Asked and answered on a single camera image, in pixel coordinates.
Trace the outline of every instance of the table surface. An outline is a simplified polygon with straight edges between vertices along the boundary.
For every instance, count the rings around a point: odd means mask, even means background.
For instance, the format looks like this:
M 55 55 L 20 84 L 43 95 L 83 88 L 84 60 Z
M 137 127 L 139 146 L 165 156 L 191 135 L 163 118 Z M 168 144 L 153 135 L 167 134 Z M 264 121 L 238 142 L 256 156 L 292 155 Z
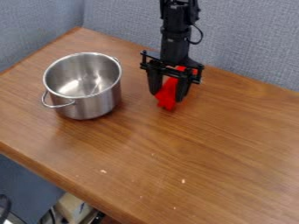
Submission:
M 0 76 L 0 152 L 121 223 L 299 222 L 299 94 L 207 67 L 173 112 L 156 107 L 143 46 L 76 28 Z M 99 52 L 123 102 L 73 121 L 41 105 L 43 72 Z

